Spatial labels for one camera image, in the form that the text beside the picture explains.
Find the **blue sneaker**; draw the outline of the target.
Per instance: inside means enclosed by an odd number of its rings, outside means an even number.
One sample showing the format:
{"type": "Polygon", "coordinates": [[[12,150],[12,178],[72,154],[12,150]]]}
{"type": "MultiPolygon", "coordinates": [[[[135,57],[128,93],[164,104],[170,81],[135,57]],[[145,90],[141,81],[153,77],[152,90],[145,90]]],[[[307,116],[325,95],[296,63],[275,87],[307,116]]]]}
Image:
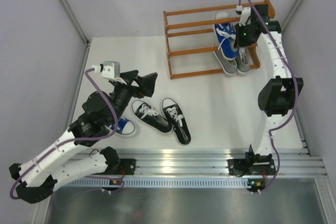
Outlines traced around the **blue sneaker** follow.
{"type": "Polygon", "coordinates": [[[137,133],[136,125],[125,117],[120,117],[118,121],[118,128],[115,135],[119,137],[133,137],[137,133]]]}
{"type": "Polygon", "coordinates": [[[219,43],[218,50],[223,57],[228,61],[234,60],[238,55],[238,49],[234,47],[236,32],[232,23],[214,24],[213,32],[219,43]]]}

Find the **grey sneaker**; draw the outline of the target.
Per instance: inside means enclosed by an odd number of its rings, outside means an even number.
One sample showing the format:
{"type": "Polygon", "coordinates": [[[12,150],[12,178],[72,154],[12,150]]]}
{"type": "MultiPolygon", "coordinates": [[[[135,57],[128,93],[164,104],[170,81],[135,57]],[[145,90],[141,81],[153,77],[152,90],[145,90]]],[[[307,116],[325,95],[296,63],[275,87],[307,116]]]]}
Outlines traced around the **grey sneaker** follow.
{"type": "Polygon", "coordinates": [[[213,54],[219,62],[224,74],[233,76],[237,73],[237,63],[235,60],[229,61],[225,59],[220,51],[214,51],[213,54]]]}
{"type": "Polygon", "coordinates": [[[250,64],[247,58],[245,48],[239,48],[238,55],[236,57],[237,72],[240,75],[245,75],[250,71],[250,64]]]}

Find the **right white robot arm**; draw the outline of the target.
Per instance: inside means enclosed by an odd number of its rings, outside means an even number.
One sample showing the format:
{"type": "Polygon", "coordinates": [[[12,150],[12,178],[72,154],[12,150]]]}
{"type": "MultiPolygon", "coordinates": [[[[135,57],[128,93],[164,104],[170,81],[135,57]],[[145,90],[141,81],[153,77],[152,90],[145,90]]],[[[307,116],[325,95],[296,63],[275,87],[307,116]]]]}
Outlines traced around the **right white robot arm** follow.
{"type": "Polygon", "coordinates": [[[294,116],[303,79],[297,78],[288,64],[280,23],[271,19],[269,5],[237,5],[236,12],[240,19],[235,26],[235,45],[242,49],[255,44],[253,53],[266,65],[268,81],[257,97],[258,107],[264,115],[251,146],[257,154],[269,155],[274,150],[276,132],[294,116]]]}

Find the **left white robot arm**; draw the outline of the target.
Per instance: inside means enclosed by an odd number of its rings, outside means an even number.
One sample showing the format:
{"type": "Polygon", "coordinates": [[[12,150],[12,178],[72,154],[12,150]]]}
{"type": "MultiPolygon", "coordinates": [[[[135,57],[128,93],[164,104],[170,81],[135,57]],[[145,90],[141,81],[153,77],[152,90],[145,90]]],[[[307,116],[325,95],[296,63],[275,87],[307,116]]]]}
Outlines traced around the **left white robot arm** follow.
{"type": "Polygon", "coordinates": [[[14,179],[9,193],[11,199],[34,204],[69,182],[96,174],[113,175],[119,170],[120,158],[110,146],[85,159],[71,163],[68,160],[114,135],[130,100],[152,97],[158,74],[154,72],[141,77],[137,70],[123,72],[120,80],[109,81],[114,89],[107,94],[89,76],[93,71],[93,68],[85,71],[95,92],[82,105],[84,113],[42,153],[28,162],[14,163],[9,167],[14,179]]]}

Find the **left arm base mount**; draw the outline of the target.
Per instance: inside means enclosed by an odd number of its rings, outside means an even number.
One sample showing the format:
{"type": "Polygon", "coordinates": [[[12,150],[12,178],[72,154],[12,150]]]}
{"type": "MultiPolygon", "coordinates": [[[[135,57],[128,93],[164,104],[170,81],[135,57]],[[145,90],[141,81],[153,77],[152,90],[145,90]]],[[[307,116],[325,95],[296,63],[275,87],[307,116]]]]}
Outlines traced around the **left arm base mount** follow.
{"type": "Polygon", "coordinates": [[[136,159],[122,158],[114,175],[134,175],[136,169],[136,159]]]}

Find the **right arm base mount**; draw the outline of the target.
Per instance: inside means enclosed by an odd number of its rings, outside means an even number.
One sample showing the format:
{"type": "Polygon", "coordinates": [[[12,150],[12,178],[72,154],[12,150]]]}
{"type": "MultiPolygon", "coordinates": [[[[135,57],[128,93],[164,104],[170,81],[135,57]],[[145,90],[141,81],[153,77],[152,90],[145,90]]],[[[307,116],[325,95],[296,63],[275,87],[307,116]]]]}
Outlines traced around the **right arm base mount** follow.
{"type": "Polygon", "coordinates": [[[274,161],[261,160],[249,163],[246,159],[229,159],[227,161],[229,174],[236,177],[247,175],[274,175],[276,167],[274,161]]]}

